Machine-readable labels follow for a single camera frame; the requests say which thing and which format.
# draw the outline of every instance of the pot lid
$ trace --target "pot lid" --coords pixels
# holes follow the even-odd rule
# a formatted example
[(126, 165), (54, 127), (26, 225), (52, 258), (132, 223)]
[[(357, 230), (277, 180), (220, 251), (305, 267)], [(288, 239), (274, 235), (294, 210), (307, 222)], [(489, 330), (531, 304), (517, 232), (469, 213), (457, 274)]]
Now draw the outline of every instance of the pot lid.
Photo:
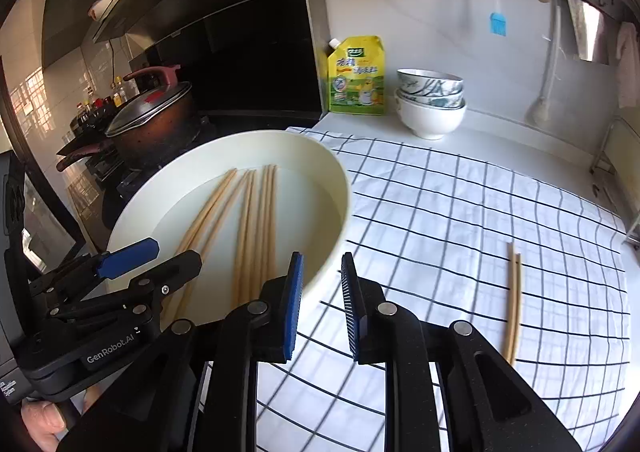
[(161, 86), (146, 91), (134, 98), (111, 121), (105, 135), (117, 136), (146, 124), (156, 114), (163, 111), (191, 91), (191, 83), (178, 82), (174, 86)]

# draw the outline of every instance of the screw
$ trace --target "screw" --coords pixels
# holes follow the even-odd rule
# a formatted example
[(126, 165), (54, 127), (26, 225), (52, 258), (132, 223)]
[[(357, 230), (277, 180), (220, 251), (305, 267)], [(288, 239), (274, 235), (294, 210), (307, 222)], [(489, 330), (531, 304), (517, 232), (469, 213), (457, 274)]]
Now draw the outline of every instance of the screw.
[(383, 315), (395, 315), (398, 312), (398, 306), (392, 302), (382, 302), (378, 304), (378, 311)]
[(453, 324), (453, 330), (463, 337), (468, 337), (471, 334), (471, 331), (474, 330), (474, 328), (469, 322), (458, 320), (455, 324)]
[(267, 311), (267, 304), (261, 300), (254, 300), (247, 307), (247, 311), (252, 315), (261, 315)]
[(171, 331), (176, 335), (186, 334), (191, 331), (191, 322), (185, 320), (184, 318), (176, 320), (173, 324), (171, 324)]

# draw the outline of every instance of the pink cloth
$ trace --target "pink cloth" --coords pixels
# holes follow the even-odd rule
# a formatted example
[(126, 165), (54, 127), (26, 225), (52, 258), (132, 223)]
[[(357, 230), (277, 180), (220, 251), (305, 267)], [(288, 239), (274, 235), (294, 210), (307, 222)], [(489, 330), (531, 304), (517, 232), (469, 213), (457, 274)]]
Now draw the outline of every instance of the pink cloth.
[(640, 54), (636, 26), (623, 22), (618, 32), (618, 105), (621, 108), (636, 107), (640, 100)]

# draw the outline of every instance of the checkered tablecloth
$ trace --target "checkered tablecloth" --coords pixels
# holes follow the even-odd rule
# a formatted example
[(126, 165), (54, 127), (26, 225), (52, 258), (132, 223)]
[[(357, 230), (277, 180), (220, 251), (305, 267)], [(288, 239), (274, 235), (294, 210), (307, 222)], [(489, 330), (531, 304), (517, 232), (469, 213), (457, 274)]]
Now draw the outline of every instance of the checkered tablecloth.
[[(418, 318), (470, 321), (498, 350), (506, 328), (507, 242), (522, 254), (516, 370), (585, 451), (614, 431), (629, 362), (622, 221), (530, 177), (455, 154), (332, 132), (313, 137), (351, 179), (343, 251), (360, 276)], [(300, 314), (293, 360), (261, 364), (258, 448), (382, 451), (383, 366), (350, 355), (339, 273), (331, 295)], [(434, 384), (442, 450), (440, 388)]]

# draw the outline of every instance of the pot handle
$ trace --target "pot handle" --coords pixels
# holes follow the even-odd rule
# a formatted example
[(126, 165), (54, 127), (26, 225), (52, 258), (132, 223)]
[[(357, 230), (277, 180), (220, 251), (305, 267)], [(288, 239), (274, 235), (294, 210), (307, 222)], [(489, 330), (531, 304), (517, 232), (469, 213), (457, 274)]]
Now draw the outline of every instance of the pot handle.
[(166, 86), (175, 86), (178, 83), (178, 76), (175, 72), (180, 69), (180, 65), (176, 64), (174, 66), (149, 66), (143, 67), (137, 71), (133, 71), (133, 73), (129, 73), (128, 75), (122, 77), (123, 80), (131, 80), (140, 75), (147, 75), (149, 73), (156, 74), (160, 77), (160, 80), (164, 82)]
[(62, 172), (65, 168), (70, 167), (76, 161), (79, 161), (82, 158), (86, 158), (87, 156), (98, 154), (99, 152), (104, 151), (106, 148), (109, 148), (111, 145), (113, 145), (113, 140), (103, 140), (100, 143), (92, 143), (91, 145), (78, 148), (71, 154), (65, 156), (59, 162), (57, 162), (56, 169), (58, 172)]

